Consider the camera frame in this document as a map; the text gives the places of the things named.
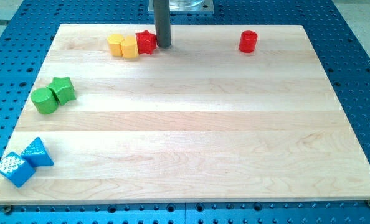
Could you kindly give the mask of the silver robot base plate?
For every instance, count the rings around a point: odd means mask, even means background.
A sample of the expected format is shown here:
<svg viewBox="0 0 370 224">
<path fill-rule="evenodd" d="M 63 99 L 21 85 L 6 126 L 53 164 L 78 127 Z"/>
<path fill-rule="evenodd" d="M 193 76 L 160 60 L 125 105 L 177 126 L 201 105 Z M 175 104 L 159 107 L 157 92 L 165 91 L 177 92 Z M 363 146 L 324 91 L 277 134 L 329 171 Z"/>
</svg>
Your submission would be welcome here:
<svg viewBox="0 0 370 224">
<path fill-rule="evenodd" d="M 170 0 L 171 14 L 213 14 L 213 0 Z"/>
</svg>

